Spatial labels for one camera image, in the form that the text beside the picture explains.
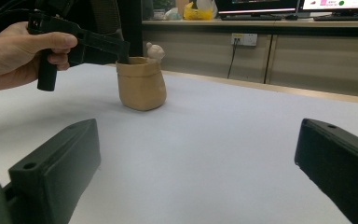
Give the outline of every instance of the paper bag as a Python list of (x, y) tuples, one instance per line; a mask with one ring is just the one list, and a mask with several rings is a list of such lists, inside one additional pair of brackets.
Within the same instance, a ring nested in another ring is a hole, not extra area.
[(164, 104), (167, 91), (159, 63), (131, 57), (130, 64), (116, 65), (118, 93), (123, 105), (146, 111)]

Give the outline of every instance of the black plastic handle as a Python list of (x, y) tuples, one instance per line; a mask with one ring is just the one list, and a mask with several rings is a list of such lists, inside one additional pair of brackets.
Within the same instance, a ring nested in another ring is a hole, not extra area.
[(57, 66), (48, 62), (51, 49), (42, 50), (40, 57), (37, 88), (41, 91), (54, 91), (57, 78)]

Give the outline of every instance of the electrical socket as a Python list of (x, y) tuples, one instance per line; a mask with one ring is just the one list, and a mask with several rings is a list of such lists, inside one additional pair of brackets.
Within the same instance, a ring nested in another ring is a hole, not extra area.
[(235, 43), (235, 39), (238, 39), (238, 45), (244, 46), (256, 46), (257, 44), (257, 35), (256, 34), (232, 34), (231, 35), (231, 45)]

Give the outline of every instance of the yellow object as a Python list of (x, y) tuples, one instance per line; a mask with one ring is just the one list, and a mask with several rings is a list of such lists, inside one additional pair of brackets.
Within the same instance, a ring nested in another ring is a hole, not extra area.
[(183, 18), (187, 21), (208, 21), (213, 18), (212, 8), (208, 10), (193, 9), (193, 3), (185, 6)]

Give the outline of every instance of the hand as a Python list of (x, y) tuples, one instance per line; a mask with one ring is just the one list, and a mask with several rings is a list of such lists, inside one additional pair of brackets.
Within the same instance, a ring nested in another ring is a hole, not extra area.
[(77, 45), (76, 37), (65, 33), (29, 35), (27, 24), (14, 23), (0, 33), (0, 90), (35, 81), (42, 49), (52, 49), (48, 61), (56, 64), (57, 70), (70, 66), (67, 54)]

